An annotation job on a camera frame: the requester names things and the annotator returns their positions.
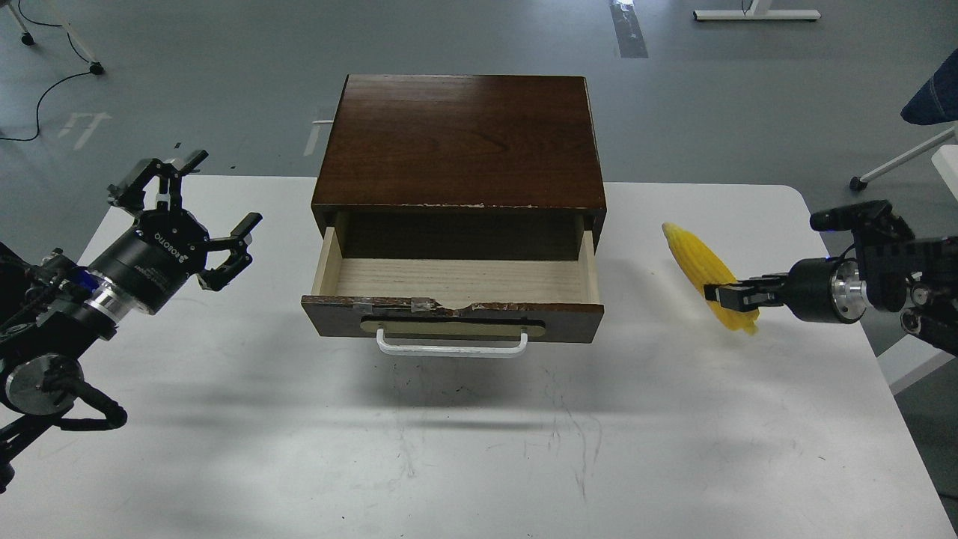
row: drawer front panel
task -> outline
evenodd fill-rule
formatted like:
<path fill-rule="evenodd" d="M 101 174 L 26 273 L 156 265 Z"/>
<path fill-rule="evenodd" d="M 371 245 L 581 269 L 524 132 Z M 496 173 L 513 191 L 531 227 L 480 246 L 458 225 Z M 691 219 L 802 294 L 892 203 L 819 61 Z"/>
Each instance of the drawer front panel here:
<path fill-rule="evenodd" d="M 324 337 L 375 337 L 367 331 L 382 320 L 396 321 L 449 321 L 483 324 L 530 325 L 545 331 L 529 332 L 529 340 L 543 342 L 591 342 L 604 309 L 593 304 L 531 304 L 531 303 L 482 303 L 465 309 L 447 309 L 434 301 L 411 298 L 347 297 L 339 295 L 304 295 L 303 309 L 316 330 Z M 446 330 L 437 335 L 396 335 L 410 339 L 464 339 L 502 340 L 501 329 L 490 328 L 485 335 L 481 330 L 470 328 L 464 334 L 450 335 Z"/>

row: wooden top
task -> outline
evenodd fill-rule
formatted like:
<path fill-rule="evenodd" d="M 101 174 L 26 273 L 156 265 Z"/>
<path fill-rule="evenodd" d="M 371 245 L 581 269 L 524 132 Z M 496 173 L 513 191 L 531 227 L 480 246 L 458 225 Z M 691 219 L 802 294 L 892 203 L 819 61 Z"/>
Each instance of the wooden top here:
<path fill-rule="evenodd" d="M 350 75 L 313 204 L 604 214 L 585 79 Z"/>

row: power cord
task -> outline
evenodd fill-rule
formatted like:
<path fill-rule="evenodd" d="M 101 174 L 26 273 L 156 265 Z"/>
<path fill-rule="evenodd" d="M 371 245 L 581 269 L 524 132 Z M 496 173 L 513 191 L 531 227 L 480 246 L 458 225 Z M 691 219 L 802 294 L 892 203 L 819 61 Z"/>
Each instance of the power cord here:
<path fill-rule="evenodd" d="M 51 23 L 49 23 L 49 22 L 39 22 L 39 21 L 35 21 L 35 20 L 31 19 L 31 18 L 28 17 L 27 15 L 23 14 L 23 6 L 22 6 L 22 4 L 23 4 L 23 0 L 17 0 L 17 2 L 16 2 L 16 9 L 20 12 L 20 16 L 22 16 L 22 17 L 23 17 L 24 19 L 26 19 L 28 22 L 32 22 L 32 23 L 34 23 L 36 26 L 49 26 L 50 28 L 63 28 L 63 25 L 62 25 L 62 24 L 51 24 Z M 86 63 L 90 63 L 90 60 L 84 58 L 83 55 L 80 54 L 80 51 L 77 50 L 77 47 L 73 44 L 73 38 L 70 37 L 70 33 L 69 33 L 69 32 L 66 34 L 66 40 L 70 42 L 70 48 L 73 49 L 73 52 L 74 52 L 74 53 L 77 53 L 77 56 L 80 57 L 81 60 L 85 61 Z"/>
<path fill-rule="evenodd" d="M 49 88 L 47 88 L 47 91 L 43 92 L 43 95 L 40 96 L 39 101 L 36 102 L 36 133 L 34 134 L 34 136 L 30 138 L 11 138 L 7 136 L 0 136 L 0 140 L 12 140 L 15 142 L 30 142 L 36 139 L 36 137 L 40 136 L 40 104 L 43 103 L 43 98 L 47 97 L 47 94 L 50 93 L 50 90 L 56 88 L 58 84 L 62 82 L 67 82 L 70 79 L 75 79 L 76 77 L 82 77 L 83 75 L 93 75 L 93 73 L 89 71 L 84 71 L 83 73 L 78 73 L 76 75 L 64 77 L 63 79 L 60 79 L 59 81 L 54 82 L 53 86 L 50 86 Z"/>
<path fill-rule="evenodd" d="M 48 27 L 50 27 L 50 28 L 63 28 L 63 25 L 62 25 L 62 24 L 51 24 L 51 23 L 49 23 L 49 22 L 39 22 L 39 21 L 35 21 L 35 20 L 31 19 L 30 17 L 28 17 L 28 16 L 27 16 L 26 14 L 24 14 L 24 12 L 23 12 L 23 0 L 17 0 L 17 2 L 16 2 L 16 8 L 17 8 L 17 10 L 20 12 L 20 16 L 22 16 L 22 17 L 23 17 L 24 19 L 26 19 L 28 22 L 31 22 L 31 23 L 33 23 L 33 24 L 35 24 L 35 25 L 37 25 L 37 26 L 48 26 Z M 46 89 L 46 91 L 43 92 L 43 95 L 41 95 L 41 96 L 40 96 L 40 99 L 37 100 L 37 102 L 36 102 L 36 111 L 35 111 L 35 115 L 34 115 L 34 117 L 35 117 L 35 125 L 36 125 L 36 133 L 34 133 L 34 136 L 32 136 L 32 137 L 30 137 L 30 138 L 16 138 L 16 137 L 9 137 L 9 136 L 0 136 L 0 140 L 11 140 L 11 141 L 13 141 L 13 142 L 30 142 L 30 141 L 32 141 L 32 140 L 35 140 L 36 137 L 40 136 L 40 104 L 43 103 L 43 98 L 47 97 L 47 94 L 50 93 L 50 90 L 56 88 L 58 85 L 60 85 L 60 84 L 63 83 L 63 82 L 69 81 L 70 79 L 75 79 L 76 77 L 82 77 L 83 75 L 100 75 L 100 74 L 103 72 L 103 68 L 100 66 L 99 63 L 91 62 L 90 60 L 84 58 L 82 54 L 80 54 L 80 51 L 78 51 L 78 50 L 77 50 L 77 47 L 73 44 L 73 39 L 70 37 L 70 33 L 69 33 L 69 32 L 67 33 L 66 38 L 67 38 L 67 41 L 70 42 L 70 48 L 73 49 L 73 52 L 76 53 L 77 56 L 80 57 L 81 60 L 83 60 L 83 61 L 85 61 L 86 63 L 90 64 L 90 70 L 89 70 L 89 71 L 86 71 L 86 72 L 84 72 L 84 73 L 77 73 L 76 75 L 70 75 L 69 77 L 64 77 L 64 78 L 60 79 L 59 81 L 54 82 L 52 86 L 50 86 L 49 88 Z"/>

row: wooden drawer unit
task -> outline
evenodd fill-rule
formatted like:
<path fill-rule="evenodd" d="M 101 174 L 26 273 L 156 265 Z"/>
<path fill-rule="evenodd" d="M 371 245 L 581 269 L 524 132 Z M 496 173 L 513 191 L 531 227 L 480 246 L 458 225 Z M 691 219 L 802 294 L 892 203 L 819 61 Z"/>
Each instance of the wooden drawer unit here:
<path fill-rule="evenodd" d="M 583 78 L 350 75 L 312 209 L 320 335 L 595 336 L 605 198 Z"/>

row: dark brown wood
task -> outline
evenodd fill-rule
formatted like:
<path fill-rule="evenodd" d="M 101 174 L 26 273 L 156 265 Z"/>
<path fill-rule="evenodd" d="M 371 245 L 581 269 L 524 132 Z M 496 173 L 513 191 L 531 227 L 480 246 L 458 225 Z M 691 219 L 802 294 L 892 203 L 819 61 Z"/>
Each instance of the dark brown wood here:
<path fill-rule="evenodd" d="M 349 76 L 312 207 L 324 233 L 344 227 L 347 258 L 576 260 L 582 230 L 597 244 L 605 216 L 585 80 Z M 302 303 L 331 337 L 372 337 L 364 320 L 449 320 L 540 324 L 533 340 L 591 342 L 604 313 L 594 304 L 450 310 L 410 297 Z"/>
<path fill-rule="evenodd" d="M 602 305 L 566 303 L 483 303 L 452 310 L 408 297 L 304 295 L 302 304 L 316 331 L 326 337 L 374 337 L 359 327 L 363 320 L 402 319 L 539 324 L 546 328 L 545 335 L 530 340 L 592 342 L 604 313 Z M 428 335 L 404 337 L 448 339 Z"/>
<path fill-rule="evenodd" d="M 347 258 L 578 260 L 582 233 L 568 215 L 532 212 L 350 214 Z"/>
<path fill-rule="evenodd" d="M 350 75 L 313 195 L 341 210 L 535 209 L 586 216 L 605 198 L 585 79 Z"/>

